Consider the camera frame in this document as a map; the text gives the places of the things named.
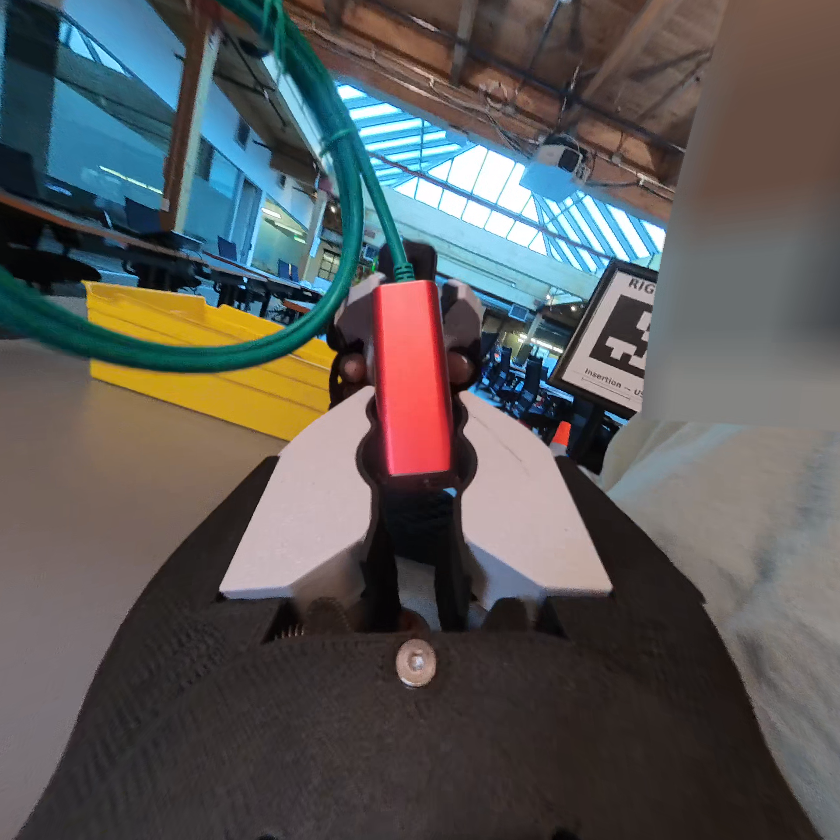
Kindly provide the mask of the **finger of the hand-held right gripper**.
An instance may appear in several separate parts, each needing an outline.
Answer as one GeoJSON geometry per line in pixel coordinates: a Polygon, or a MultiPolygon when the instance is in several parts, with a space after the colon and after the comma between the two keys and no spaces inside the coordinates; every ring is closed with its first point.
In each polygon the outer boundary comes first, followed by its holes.
{"type": "Polygon", "coordinates": [[[473,361],[480,357],[484,308],[470,286],[458,280],[441,285],[444,346],[473,361]]]}
{"type": "Polygon", "coordinates": [[[369,351],[373,346],[373,295],[381,283],[357,283],[333,318],[333,349],[369,351]]]}

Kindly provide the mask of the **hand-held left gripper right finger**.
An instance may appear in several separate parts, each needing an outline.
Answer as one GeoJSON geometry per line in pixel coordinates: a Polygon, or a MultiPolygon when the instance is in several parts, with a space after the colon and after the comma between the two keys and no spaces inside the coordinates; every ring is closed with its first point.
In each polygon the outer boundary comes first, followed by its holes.
{"type": "Polygon", "coordinates": [[[443,504],[437,620],[469,624],[472,602],[534,614],[553,596],[608,597],[613,583],[550,448],[476,394],[453,398],[455,477],[443,504]]]}

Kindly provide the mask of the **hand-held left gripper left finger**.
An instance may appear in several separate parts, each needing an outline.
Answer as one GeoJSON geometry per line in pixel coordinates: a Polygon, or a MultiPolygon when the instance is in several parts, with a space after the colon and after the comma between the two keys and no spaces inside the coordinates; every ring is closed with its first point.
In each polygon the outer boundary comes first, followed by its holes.
{"type": "Polygon", "coordinates": [[[220,594],[285,599],[300,614],[331,599],[358,629],[391,629],[401,608],[392,549],[377,541],[384,482],[375,390],[365,385],[281,450],[220,594]]]}

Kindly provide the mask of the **red metal adapter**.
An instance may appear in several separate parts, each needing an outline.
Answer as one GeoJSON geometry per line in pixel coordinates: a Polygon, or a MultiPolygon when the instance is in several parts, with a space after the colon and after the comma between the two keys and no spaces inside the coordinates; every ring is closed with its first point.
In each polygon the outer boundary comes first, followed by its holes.
{"type": "Polygon", "coordinates": [[[446,487],[454,420],[438,288],[386,282],[373,291],[375,438],[381,475],[403,489],[446,487]]]}

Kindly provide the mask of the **grey desk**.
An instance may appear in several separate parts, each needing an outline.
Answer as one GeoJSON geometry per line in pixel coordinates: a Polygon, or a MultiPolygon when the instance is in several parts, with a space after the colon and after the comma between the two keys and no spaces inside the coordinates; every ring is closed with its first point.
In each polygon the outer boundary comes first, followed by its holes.
{"type": "Polygon", "coordinates": [[[2,838],[580,838],[558,640],[219,594],[275,452],[2,343],[2,838]]]}

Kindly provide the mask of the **person's right hand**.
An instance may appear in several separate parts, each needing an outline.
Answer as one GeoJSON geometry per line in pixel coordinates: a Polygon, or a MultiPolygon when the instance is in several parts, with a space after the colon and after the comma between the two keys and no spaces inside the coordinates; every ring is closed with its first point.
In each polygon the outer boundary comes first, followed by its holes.
{"type": "MultiPolygon", "coordinates": [[[[472,361],[461,352],[451,350],[447,352],[448,379],[452,385],[465,385],[474,373],[472,361]]],[[[347,383],[360,384],[367,382],[369,376],[366,371],[366,361],[362,353],[347,353],[339,363],[340,378],[347,383]]]]}

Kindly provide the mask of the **row of black office chairs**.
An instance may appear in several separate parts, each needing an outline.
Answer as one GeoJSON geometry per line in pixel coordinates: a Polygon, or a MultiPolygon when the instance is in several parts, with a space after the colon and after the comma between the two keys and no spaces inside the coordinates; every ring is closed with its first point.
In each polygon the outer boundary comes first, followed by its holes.
{"type": "Polygon", "coordinates": [[[541,340],[525,344],[525,339],[523,333],[484,333],[477,387],[502,412],[547,436],[573,402],[572,394],[551,384],[563,349],[541,340]]]}

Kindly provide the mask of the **black framed white sign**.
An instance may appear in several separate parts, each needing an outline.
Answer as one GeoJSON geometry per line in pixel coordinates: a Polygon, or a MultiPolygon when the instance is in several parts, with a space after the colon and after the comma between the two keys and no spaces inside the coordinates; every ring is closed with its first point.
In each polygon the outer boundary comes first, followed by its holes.
{"type": "Polygon", "coordinates": [[[567,456],[595,475],[617,432],[642,409],[657,281],[656,270],[613,259],[551,378],[573,396],[561,419],[572,426],[567,456]]]}

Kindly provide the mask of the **white ceiling projector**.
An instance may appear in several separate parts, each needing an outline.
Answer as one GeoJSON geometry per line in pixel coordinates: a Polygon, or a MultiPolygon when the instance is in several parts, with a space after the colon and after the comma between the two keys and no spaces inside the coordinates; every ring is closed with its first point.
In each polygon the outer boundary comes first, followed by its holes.
{"type": "Polygon", "coordinates": [[[520,186],[544,200],[561,204],[587,183],[593,158],[593,153],[569,134],[551,134],[524,167],[520,186]]]}

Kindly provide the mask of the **large yellow bin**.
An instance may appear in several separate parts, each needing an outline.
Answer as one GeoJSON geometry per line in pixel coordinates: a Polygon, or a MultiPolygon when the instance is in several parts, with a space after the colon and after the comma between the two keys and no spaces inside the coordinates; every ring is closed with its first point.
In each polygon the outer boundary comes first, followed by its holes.
{"type": "MultiPolygon", "coordinates": [[[[85,281],[87,316],[130,337],[172,345],[224,345],[265,338],[278,324],[202,297],[85,281]]],[[[90,362],[91,377],[165,403],[290,441],[329,409],[335,358],[313,339],[269,364],[221,374],[172,374],[90,362]]]]}

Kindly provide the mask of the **person's light sweater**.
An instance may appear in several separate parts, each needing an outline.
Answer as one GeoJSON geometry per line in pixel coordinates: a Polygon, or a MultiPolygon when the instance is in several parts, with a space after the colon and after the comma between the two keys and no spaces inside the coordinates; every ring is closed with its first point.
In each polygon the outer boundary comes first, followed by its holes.
{"type": "Polygon", "coordinates": [[[785,779],[838,838],[838,432],[635,416],[598,485],[704,596],[785,779]]]}

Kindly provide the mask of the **wooden column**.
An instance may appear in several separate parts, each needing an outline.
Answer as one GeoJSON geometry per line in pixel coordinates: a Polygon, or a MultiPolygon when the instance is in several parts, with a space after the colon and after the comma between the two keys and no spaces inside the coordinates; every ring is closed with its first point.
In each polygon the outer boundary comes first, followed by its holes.
{"type": "Polygon", "coordinates": [[[161,226],[182,234],[195,176],[207,95],[212,85],[221,27],[216,2],[189,2],[189,25],[169,149],[164,161],[161,226]]]}

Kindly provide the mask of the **long wooden table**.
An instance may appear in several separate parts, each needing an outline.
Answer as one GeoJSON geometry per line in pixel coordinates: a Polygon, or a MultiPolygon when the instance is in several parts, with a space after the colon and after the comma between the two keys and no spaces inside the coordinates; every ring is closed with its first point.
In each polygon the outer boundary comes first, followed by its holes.
{"type": "Polygon", "coordinates": [[[193,252],[166,248],[125,234],[93,219],[1,190],[2,209],[47,226],[54,238],[70,250],[120,258],[126,266],[148,265],[168,276],[208,279],[222,269],[193,252]]]}

